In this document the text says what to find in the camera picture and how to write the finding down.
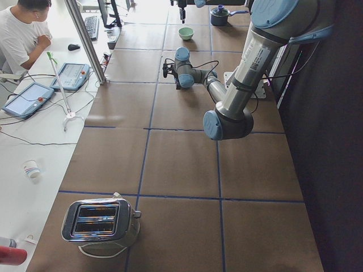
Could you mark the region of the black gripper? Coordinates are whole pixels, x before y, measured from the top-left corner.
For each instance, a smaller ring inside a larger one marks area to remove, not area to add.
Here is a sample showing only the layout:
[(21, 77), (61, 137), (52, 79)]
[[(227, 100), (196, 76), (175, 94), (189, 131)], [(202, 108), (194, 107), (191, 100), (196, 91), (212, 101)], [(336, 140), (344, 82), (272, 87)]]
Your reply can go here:
[[(181, 23), (184, 24), (185, 23), (185, 9), (184, 9), (184, 7), (180, 7), (179, 8), (179, 13), (180, 13)], [(176, 90), (180, 90), (181, 89), (181, 85), (180, 85), (180, 82), (179, 82), (179, 78), (178, 77), (175, 78), (175, 83), (176, 83)]]

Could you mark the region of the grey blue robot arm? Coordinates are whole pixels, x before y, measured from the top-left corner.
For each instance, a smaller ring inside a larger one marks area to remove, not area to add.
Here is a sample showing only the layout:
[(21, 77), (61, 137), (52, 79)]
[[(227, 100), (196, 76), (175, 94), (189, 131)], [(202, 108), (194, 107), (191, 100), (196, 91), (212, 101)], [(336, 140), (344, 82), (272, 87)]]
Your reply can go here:
[(255, 1), (242, 58), (228, 88), (213, 71), (194, 68), (185, 47), (176, 50), (173, 63), (163, 65), (163, 73), (171, 71), (177, 88), (203, 84), (216, 101), (215, 108), (203, 118), (204, 132), (210, 139), (243, 138), (254, 125), (246, 105), (275, 53), (286, 44), (306, 44), (329, 36), (335, 4), (335, 1)]

